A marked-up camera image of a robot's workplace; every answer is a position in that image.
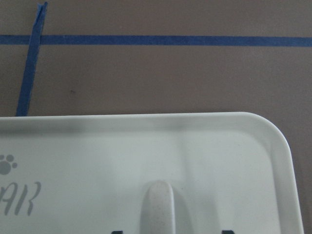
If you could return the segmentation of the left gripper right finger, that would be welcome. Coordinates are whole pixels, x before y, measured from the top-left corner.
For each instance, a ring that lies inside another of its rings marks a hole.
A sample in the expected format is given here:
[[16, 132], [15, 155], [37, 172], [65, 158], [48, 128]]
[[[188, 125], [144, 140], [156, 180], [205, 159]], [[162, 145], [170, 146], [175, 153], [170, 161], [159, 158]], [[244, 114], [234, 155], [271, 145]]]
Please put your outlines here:
[[222, 230], [221, 234], [235, 234], [233, 230]]

